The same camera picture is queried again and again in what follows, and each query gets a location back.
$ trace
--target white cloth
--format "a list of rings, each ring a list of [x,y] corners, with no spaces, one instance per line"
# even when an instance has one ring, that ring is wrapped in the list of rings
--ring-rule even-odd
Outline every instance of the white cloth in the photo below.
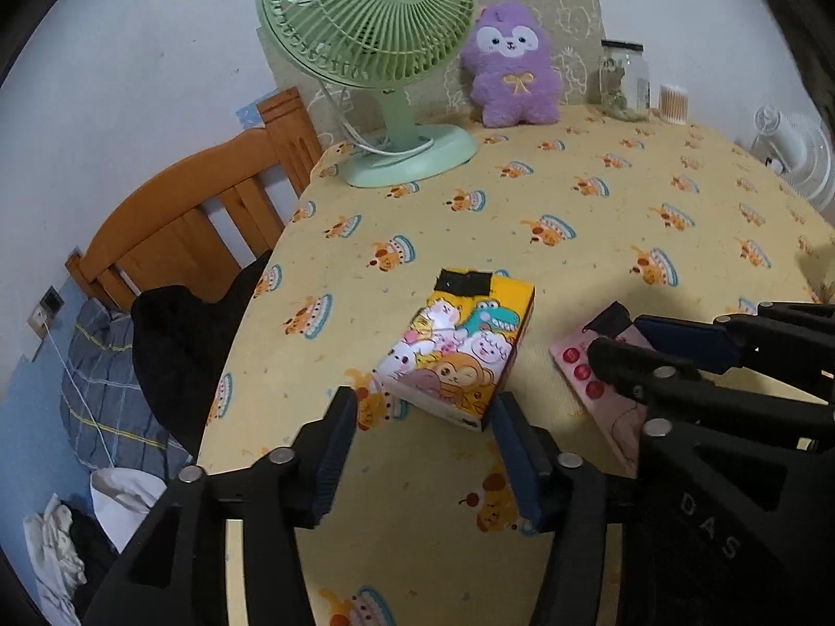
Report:
[[[165,491],[165,483],[133,468],[100,468],[90,475],[93,510],[119,552]]]
[[[57,494],[52,495],[43,517],[34,514],[23,518],[23,534],[38,580],[41,611],[52,626],[80,626],[71,598],[87,578],[85,564],[69,538],[72,521],[72,512]]]

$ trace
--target yellow bow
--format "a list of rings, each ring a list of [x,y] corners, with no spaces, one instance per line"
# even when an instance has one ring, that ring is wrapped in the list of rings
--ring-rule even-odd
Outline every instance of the yellow bow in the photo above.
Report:
[[[533,73],[522,73],[521,75],[514,75],[512,73],[508,73],[502,76],[502,82],[506,85],[515,85],[514,86],[514,96],[516,96],[519,91],[524,91],[526,94],[530,93],[528,88],[528,83],[533,82],[536,77],[533,76]]]

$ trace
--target fan power cord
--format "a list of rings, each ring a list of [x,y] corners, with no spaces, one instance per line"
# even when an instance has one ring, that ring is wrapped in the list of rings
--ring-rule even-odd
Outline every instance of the fan power cord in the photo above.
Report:
[[[375,148],[372,144],[366,141],[356,129],[354,129],[353,125],[348,121],[348,118],[345,117],[345,113],[342,112],[342,101],[344,100],[345,91],[347,90],[346,87],[342,87],[342,91],[339,94],[339,103],[337,104],[336,101],[333,100],[331,96],[331,92],[327,91],[327,87],[325,87],[324,81],[319,81],[319,86],[321,87],[321,92],[325,95],[327,102],[331,104],[331,110],[333,110],[334,114],[337,116],[337,120],[339,120],[340,127],[342,127],[342,131],[345,131],[345,135],[348,137],[348,141],[353,143],[354,146],[360,148],[365,152],[370,152],[374,155],[383,155],[386,158],[410,158],[412,155],[417,155],[421,152],[429,150],[433,145],[435,145],[435,139],[430,138],[429,140],[421,143],[419,146],[415,148],[411,148],[410,150],[404,150],[399,152],[392,152],[381,150],[380,148]]]
[[[53,348],[55,348],[55,352],[57,353],[57,359],[61,360],[61,364],[64,365],[64,371],[67,372],[69,382],[73,385],[73,388],[75,389],[75,392],[78,393],[78,397],[81,399],[82,403],[85,406],[85,409],[87,410],[87,413],[90,415],[90,420],[93,422],[93,425],[96,427],[96,430],[99,432],[99,437],[102,439],[102,447],[104,447],[104,453],[107,454],[107,460],[110,462],[110,467],[111,468],[116,468],[116,464],[113,461],[113,457],[110,455],[110,450],[107,449],[107,442],[104,441],[104,434],[102,433],[101,426],[99,426],[99,422],[96,420],[96,417],[93,416],[93,412],[91,411],[90,406],[87,404],[87,401],[85,400],[85,397],[82,395],[81,391],[78,389],[78,386],[75,383],[72,372],[70,372],[69,367],[67,366],[67,363],[64,362],[64,356],[61,355],[61,351],[57,348],[57,344],[55,343],[55,339],[52,338],[52,332],[49,331],[49,325],[46,322],[44,322],[43,326],[47,330],[47,337],[49,337],[49,341],[52,343]]]

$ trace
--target blue plaid blanket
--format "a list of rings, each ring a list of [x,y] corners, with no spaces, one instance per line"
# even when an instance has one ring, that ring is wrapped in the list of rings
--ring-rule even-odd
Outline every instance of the blue plaid blanket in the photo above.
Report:
[[[98,424],[115,466],[167,481],[190,457],[145,401],[134,376],[133,341],[129,315],[111,315],[94,298],[82,306],[68,352],[72,380],[64,373],[61,384],[61,418],[70,447],[91,471],[110,466]]]

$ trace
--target yellow tablecloth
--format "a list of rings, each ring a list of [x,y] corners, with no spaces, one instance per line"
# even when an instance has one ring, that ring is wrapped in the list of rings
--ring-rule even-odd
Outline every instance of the yellow tablecloth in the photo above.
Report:
[[[806,202],[709,129],[620,123],[586,106],[566,107],[552,127],[469,128],[480,144],[471,162],[394,189],[349,187],[335,175],[345,152],[325,153],[241,323],[222,416],[206,427],[208,471],[248,466],[320,418],[341,384],[365,389],[333,511],[298,533],[320,624],[529,621],[551,537],[527,533],[495,487],[503,467],[490,431],[368,389],[442,267],[536,286],[508,389],[563,449],[619,472],[550,344],[613,300],[633,316],[704,321],[765,299],[810,300],[835,251]],[[779,392],[753,375],[738,382]],[[239,526],[229,539],[231,619],[244,623]],[[614,620],[615,565],[600,623]]]

